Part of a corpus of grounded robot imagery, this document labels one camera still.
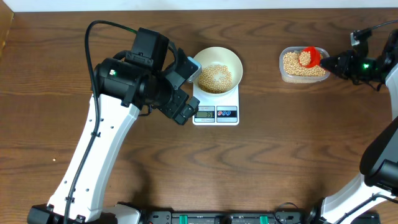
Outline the red measuring scoop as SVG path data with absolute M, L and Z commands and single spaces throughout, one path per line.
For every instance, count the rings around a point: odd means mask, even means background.
M 298 56 L 298 62 L 302 67 L 313 68 L 320 64 L 321 55 L 315 47 L 303 49 Z

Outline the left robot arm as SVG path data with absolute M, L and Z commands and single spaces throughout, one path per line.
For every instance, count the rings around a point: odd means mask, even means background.
M 143 107 L 177 124 L 198 111 L 199 101 L 182 90 L 201 74 L 201 65 L 166 36 L 140 28 L 131 49 L 88 65 L 92 97 L 70 165 L 49 201 L 34 205 L 28 223 L 140 223 L 127 203 L 104 207 L 109 176 L 121 145 Z

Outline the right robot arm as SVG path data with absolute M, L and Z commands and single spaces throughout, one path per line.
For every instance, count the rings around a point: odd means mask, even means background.
M 385 85 L 391 99 L 392 121 L 365 150 L 359 174 L 314 207 L 308 223 L 351 223 L 379 203 L 397 202 L 397 31 L 390 33 L 378 58 L 369 58 L 372 31 L 367 28 L 352 32 L 352 49 L 324 58 L 320 65 L 354 84 Z

